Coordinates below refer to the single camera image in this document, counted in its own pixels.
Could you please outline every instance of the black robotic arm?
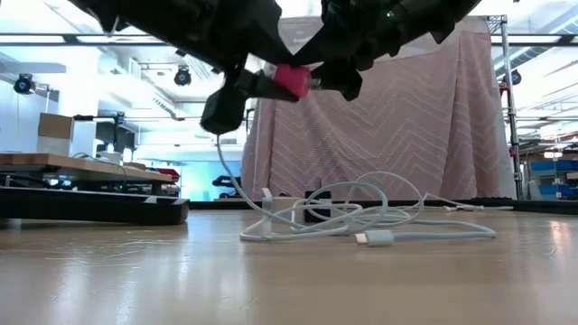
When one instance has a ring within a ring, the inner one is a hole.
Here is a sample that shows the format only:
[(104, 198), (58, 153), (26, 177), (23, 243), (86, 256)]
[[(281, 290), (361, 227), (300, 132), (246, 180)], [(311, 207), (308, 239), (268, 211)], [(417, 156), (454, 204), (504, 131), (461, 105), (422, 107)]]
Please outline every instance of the black robotic arm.
[(283, 85), (244, 69), (249, 53), (274, 65), (323, 62), (318, 87), (359, 95), (360, 70), (430, 33), (439, 43), (480, 0), (321, 0), (323, 27), (295, 55), (279, 36), (275, 0), (70, 0), (100, 21), (105, 33), (129, 25), (224, 72), (223, 87), (207, 99), (200, 124), (215, 135), (237, 129), (248, 98), (296, 102)]

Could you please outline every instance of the white cable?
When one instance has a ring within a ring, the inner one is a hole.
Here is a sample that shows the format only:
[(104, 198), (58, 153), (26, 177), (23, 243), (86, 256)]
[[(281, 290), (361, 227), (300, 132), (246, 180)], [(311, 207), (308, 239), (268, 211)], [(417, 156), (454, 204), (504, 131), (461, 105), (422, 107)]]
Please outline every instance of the white cable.
[[(217, 151), (223, 168), (230, 177), (231, 182), (239, 195), (245, 200), (249, 207), (262, 213), (262, 218), (252, 226), (240, 233), (241, 240), (254, 242), (274, 242), (296, 239), (311, 239), (326, 236), (350, 236), (355, 235), (359, 244), (368, 246), (388, 246), (396, 240), (413, 240), (413, 239), (464, 239), (464, 238), (494, 238), (496, 232), (488, 227), (479, 226), (462, 221), (437, 221), (422, 220), (417, 217), (425, 209), (424, 201), (427, 197), (436, 196), (421, 192), (408, 180), (391, 172), (369, 172), (359, 177), (356, 181), (344, 181), (326, 186), (314, 192), (308, 199), (298, 200), (289, 209), (283, 209), (275, 213), (261, 209), (255, 204), (238, 185), (233, 173), (225, 163), (223, 152), (219, 145), (217, 137)], [(411, 207), (393, 208), (388, 206), (386, 194), (377, 186), (363, 181), (369, 176), (387, 175), (403, 181), (409, 185), (419, 198), (417, 203)], [(317, 195), (327, 190), (340, 187), (351, 187), (348, 198), (344, 203), (327, 204), (320, 200), (312, 200)], [(359, 204), (350, 203), (350, 197), (356, 188), (363, 188), (374, 191), (381, 200), (381, 206), (363, 209)], [(449, 204), (464, 206), (459, 202), (453, 202), (442, 198)], [(313, 209), (330, 209), (331, 217), (326, 217), (316, 213)], [(415, 214), (410, 215), (407, 211), (416, 209)], [(323, 222), (307, 226), (297, 223), (294, 220), (294, 211), (309, 210), (315, 217), (320, 218)], [(271, 229), (272, 221), (285, 223), (291, 227), (291, 232), (286, 234), (274, 233)], [(384, 228), (394, 228), (409, 223), (429, 225), (429, 226), (452, 226), (460, 228), (469, 228), (469, 232), (393, 232)]]

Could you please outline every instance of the charging cable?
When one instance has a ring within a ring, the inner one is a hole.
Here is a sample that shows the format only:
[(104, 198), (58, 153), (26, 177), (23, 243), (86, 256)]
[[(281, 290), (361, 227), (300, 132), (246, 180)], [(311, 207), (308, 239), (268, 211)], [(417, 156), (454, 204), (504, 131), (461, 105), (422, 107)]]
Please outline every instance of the charging cable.
[[(463, 221), (441, 221), (441, 220), (423, 220), (417, 217), (425, 210), (425, 199), (436, 196), (421, 192), (405, 178), (392, 172), (369, 172), (359, 177), (356, 181), (344, 181), (325, 186), (314, 192), (309, 198), (297, 200), (291, 208), (271, 212), (267, 209), (261, 209), (253, 202), (248, 195), (238, 185), (233, 173), (225, 163), (223, 152), (217, 137), (217, 151), (223, 168), (230, 177), (235, 189), (247, 203), (249, 207), (262, 214), (262, 218), (252, 226), (240, 233), (240, 239), (252, 242), (277, 242), (297, 239), (313, 239), (327, 236), (351, 236), (354, 235), (358, 244), (367, 246), (391, 246), (400, 240), (417, 240), (417, 239), (466, 239), (466, 238), (495, 238), (496, 232), (488, 227), (475, 225)], [(411, 207), (389, 207), (386, 194), (377, 186), (365, 181), (375, 175), (384, 175), (394, 177), (409, 185), (419, 198), (417, 203)], [(342, 187), (350, 187), (351, 190), (348, 198), (344, 203), (331, 203), (314, 200), (322, 192)], [(380, 200), (381, 205), (378, 207), (363, 208), (359, 204), (350, 203), (350, 197), (355, 189), (365, 189), (375, 192)], [(442, 199), (455, 207), (467, 207), (470, 210), (481, 210), (475, 206), (462, 205), (458, 202)], [(323, 216), (315, 209), (329, 209), (331, 217)], [(498, 209), (511, 209), (511, 207), (500, 207)], [(323, 222), (314, 225), (304, 225), (296, 222), (294, 212), (309, 210), (309, 212)], [(272, 230), (272, 222), (284, 223), (291, 228), (289, 233), (275, 233)], [(445, 226), (467, 228), (470, 231), (462, 232), (398, 232), (392, 231), (391, 228), (407, 224), (419, 224), (427, 226)]]

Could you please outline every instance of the pink connector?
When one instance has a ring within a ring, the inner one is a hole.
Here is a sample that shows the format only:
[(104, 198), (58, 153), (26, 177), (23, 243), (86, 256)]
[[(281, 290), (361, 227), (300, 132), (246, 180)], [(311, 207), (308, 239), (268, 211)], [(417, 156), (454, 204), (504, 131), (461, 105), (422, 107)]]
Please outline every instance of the pink connector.
[(305, 67), (294, 68), (289, 64), (279, 64), (273, 80), (289, 89), (297, 97), (304, 98), (309, 93), (311, 71)]

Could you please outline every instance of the pink fabric backdrop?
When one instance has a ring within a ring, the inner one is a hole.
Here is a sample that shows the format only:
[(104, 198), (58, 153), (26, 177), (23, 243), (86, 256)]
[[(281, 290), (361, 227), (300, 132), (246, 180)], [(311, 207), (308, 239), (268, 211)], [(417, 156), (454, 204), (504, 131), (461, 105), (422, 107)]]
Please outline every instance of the pink fabric backdrop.
[[(381, 61), (363, 79), (359, 98), (349, 103), (333, 91), (297, 104), (259, 102), (242, 166), (253, 200), (264, 187), (302, 196), (373, 171), (394, 172), (448, 199), (510, 196), (500, 184), (513, 178), (504, 176), (500, 160), (507, 149), (496, 122), (501, 110), (488, 33), (461, 32), (455, 44)], [(415, 198), (401, 181), (373, 182), (391, 200)], [(334, 191), (333, 198), (346, 192)], [(355, 199), (376, 198), (358, 190)]]

